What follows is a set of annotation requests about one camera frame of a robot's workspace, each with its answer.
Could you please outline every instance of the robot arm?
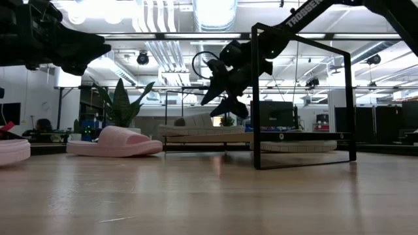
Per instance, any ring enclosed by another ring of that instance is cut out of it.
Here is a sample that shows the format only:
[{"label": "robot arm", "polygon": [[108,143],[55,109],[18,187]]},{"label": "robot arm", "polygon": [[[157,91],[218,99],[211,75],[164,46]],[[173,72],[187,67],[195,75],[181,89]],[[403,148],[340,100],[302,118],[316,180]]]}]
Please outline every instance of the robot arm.
[{"label": "robot arm", "polygon": [[[418,28],[415,26],[418,20],[418,8],[411,0],[308,0],[297,10],[292,9],[292,15],[274,27],[296,34],[334,4],[365,6],[368,10],[383,16],[418,56]],[[288,44],[289,40],[283,37],[267,32],[260,33],[260,73],[272,74],[272,64],[265,59],[274,59],[279,56]],[[209,61],[209,64],[216,65],[216,67],[213,69],[214,66],[210,66],[212,71],[210,89],[201,104],[207,104],[226,91],[229,98],[222,102],[211,115],[232,112],[246,118],[248,111],[237,101],[236,96],[241,96],[243,90],[251,84],[251,42],[243,44],[236,40],[230,42],[220,53],[219,59],[221,64]],[[234,69],[227,74],[218,72],[222,71],[220,66],[225,65],[232,66]]]}]

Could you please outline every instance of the pink slide sandal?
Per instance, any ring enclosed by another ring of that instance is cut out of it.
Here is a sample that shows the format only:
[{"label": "pink slide sandal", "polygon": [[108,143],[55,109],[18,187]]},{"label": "pink slide sandal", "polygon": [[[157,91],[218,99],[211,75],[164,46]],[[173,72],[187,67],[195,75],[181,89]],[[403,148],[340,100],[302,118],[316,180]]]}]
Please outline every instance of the pink slide sandal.
[{"label": "pink slide sandal", "polygon": [[130,157],[148,155],[163,150],[163,143],[150,140],[148,136],[138,134],[123,127],[105,127],[99,136],[99,142],[69,141],[67,153],[92,157]]},{"label": "pink slide sandal", "polygon": [[0,141],[0,166],[17,163],[31,156],[31,144],[27,140]]}]

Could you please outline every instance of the floor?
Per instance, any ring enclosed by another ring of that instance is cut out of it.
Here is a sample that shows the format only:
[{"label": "floor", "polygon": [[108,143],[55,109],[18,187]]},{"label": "floor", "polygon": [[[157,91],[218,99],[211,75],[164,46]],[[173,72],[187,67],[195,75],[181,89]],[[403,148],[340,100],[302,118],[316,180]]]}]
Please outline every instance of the floor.
[{"label": "floor", "polygon": [[0,234],[416,235],[418,158],[358,157],[257,171],[250,153],[34,156],[0,168]]}]

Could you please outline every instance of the ceiling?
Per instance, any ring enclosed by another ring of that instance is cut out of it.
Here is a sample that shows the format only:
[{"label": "ceiling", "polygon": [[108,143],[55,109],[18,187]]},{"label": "ceiling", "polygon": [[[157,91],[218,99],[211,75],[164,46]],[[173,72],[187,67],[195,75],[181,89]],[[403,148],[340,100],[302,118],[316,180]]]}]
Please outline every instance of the ceiling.
[{"label": "ceiling", "polygon": [[[157,25],[157,1],[147,1],[145,3],[144,17],[148,16],[148,3],[154,4],[154,24]],[[96,16],[93,13],[86,16],[86,20],[81,24],[73,24],[69,20],[69,12],[76,5],[75,1],[54,1],[54,5],[64,13],[64,24],[75,30],[88,33],[135,33],[132,17],[138,16],[135,11],[137,3],[135,1],[116,1],[113,3],[108,15],[117,15],[123,18],[120,23],[110,24],[103,16]],[[167,27],[167,1],[165,5],[165,25]],[[249,32],[251,26],[257,22],[267,25],[276,25],[284,21],[289,15],[293,7],[297,8],[298,1],[285,1],[284,7],[279,7],[279,1],[259,1],[259,0],[239,0],[234,24],[230,28],[230,32]],[[214,17],[217,17],[217,8],[207,9],[213,11]],[[193,16],[193,5],[191,1],[179,0],[174,2],[174,23],[178,32],[196,32],[195,19]],[[302,32],[305,33],[396,33],[394,29],[387,23],[385,18],[371,13],[364,7],[346,7],[342,5],[334,5],[324,14],[314,20]],[[211,46],[211,51],[218,54],[225,46],[228,40],[216,41],[217,46]],[[320,43],[338,48],[343,51],[355,54],[362,48],[375,45],[378,42],[347,40],[347,41],[319,41]],[[148,50],[144,41],[125,40],[125,41],[108,41],[112,45],[114,61],[129,74],[135,77],[139,84],[146,84],[152,80],[158,79],[159,64],[153,58],[151,52],[150,62],[147,65],[138,65],[136,62],[139,51]],[[186,67],[191,71],[189,81],[192,84],[204,84],[202,80],[196,76],[191,70],[191,59],[199,51],[199,43],[201,41],[180,41],[180,48]],[[418,64],[415,54],[410,53],[410,49],[403,43],[399,42],[382,52],[379,52],[382,62],[379,65],[356,64],[353,66],[353,74],[355,75],[356,85],[366,86],[370,80],[396,74],[406,67]],[[274,72],[273,76],[264,74],[260,77],[261,86],[274,86],[274,79],[281,86],[292,86],[295,80],[302,85],[311,76],[318,76],[321,85],[329,84],[329,78],[332,76],[331,70],[327,69],[327,63],[332,65],[338,57],[335,54],[324,50],[314,48],[305,44],[292,41],[281,53],[281,55],[273,60]],[[313,68],[315,74],[307,74]],[[118,76],[106,67],[91,66],[94,71],[94,79],[101,84],[111,86],[116,84]],[[395,86],[404,81],[414,81],[418,78],[418,70],[411,70],[403,76],[386,80],[380,86]]]}]

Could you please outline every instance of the potted plant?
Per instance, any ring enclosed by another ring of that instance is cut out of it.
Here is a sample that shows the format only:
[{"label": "potted plant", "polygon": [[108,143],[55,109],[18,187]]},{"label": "potted plant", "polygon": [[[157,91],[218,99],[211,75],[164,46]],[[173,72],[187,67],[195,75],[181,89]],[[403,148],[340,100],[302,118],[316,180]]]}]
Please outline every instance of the potted plant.
[{"label": "potted plant", "polygon": [[231,118],[230,116],[221,117],[221,126],[222,127],[232,127],[234,125],[235,120]]},{"label": "potted plant", "polygon": [[71,140],[81,140],[81,132],[82,132],[82,128],[80,126],[80,123],[76,119],[74,120],[74,129],[72,133],[70,134]]},{"label": "potted plant", "polygon": [[[123,81],[120,78],[116,86],[113,100],[110,98],[107,91],[97,84],[94,84],[93,87],[99,92],[100,98],[102,98],[105,103],[104,107],[106,108],[106,113],[108,117],[114,122],[117,127],[129,127],[132,120],[138,115],[141,106],[140,104],[142,98],[144,98],[151,90],[155,82],[148,84],[141,96],[133,103],[129,102],[129,96],[126,92]],[[130,128],[132,131],[140,133],[140,129]]]}]

